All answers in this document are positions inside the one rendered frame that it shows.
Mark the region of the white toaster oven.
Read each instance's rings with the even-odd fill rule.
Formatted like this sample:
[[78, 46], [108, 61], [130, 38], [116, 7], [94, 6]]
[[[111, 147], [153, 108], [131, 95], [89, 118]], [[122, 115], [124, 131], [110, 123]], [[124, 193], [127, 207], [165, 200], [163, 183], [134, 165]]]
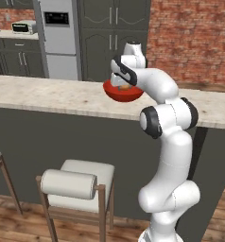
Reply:
[[13, 33], [23, 33], [33, 35], [38, 32], [37, 24], [34, 20], [21, 20], [11, 24]]

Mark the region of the dark grey base cupboards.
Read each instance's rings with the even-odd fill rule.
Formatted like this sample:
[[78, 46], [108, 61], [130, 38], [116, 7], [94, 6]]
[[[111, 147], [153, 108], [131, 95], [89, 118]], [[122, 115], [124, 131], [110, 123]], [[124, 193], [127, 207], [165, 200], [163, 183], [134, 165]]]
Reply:
[[44, 77], [38, 40], [0, 38], [0, 64], [3, 75]]

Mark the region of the dark grey dining counter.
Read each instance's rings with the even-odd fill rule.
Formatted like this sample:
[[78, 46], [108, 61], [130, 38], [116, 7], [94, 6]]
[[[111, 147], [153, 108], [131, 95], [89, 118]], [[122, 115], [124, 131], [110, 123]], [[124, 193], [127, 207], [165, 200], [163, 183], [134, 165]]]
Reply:
[[[201, 200], [178, 225], [186, 242], [225, 242], [225, 93], [182, 89], [199, 109], [192, 179]], [[140, 129], [152, 101], [109, 99], [99, 83], [0, 76], [0, 151], [18, 196], [36, 202], [36, 176], [66, 159], [115, 167], [115, 213], [144, 221], [138, 192], [156, 172], [160, 143]]]

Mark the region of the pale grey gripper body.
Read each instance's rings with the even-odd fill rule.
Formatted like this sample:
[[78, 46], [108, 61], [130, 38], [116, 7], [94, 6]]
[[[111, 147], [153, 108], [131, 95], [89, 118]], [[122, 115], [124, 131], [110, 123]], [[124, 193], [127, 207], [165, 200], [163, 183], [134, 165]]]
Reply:
[[111, 85], [113, 87], [129, 86], [129, 84], [124, 79], [115, 74], [111, 75]]

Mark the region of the tall dark grey cupboards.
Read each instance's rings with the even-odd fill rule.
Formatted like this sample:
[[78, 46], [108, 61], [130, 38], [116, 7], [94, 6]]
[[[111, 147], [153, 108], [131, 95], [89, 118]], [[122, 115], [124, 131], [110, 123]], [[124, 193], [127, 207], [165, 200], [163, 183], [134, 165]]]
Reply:
[[126, 42], [147, 52], [151, 0], [78, 0], [82, 79], [104, 82], [111, 77], [111, 59]]

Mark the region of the red bowl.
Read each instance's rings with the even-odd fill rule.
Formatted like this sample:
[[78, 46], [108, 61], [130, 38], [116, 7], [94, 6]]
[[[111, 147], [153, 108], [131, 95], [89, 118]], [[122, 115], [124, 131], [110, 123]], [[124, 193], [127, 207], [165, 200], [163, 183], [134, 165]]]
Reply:
[[120, 90], [118, 86], [113, 87], [109, 79], [103, 83], [103, 89], [108, 97], [118, 102], [134, 101], [144, 92], [135, 86], [131, 86], [128, 90]]

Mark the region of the silver fridge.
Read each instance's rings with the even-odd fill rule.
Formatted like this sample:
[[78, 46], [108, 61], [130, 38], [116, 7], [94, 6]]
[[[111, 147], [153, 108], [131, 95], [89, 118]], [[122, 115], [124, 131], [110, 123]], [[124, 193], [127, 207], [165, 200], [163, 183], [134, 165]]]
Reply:
[[46, 78], [81, 80], [77, 0], [33, 0]]

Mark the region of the dark grey wall cupboards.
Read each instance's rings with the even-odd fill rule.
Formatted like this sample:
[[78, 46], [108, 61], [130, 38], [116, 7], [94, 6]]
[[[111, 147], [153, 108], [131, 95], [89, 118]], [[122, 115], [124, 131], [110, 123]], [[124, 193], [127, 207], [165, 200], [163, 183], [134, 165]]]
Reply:
[[0, 0], [0, 9], [33, 9], [33, 0]]

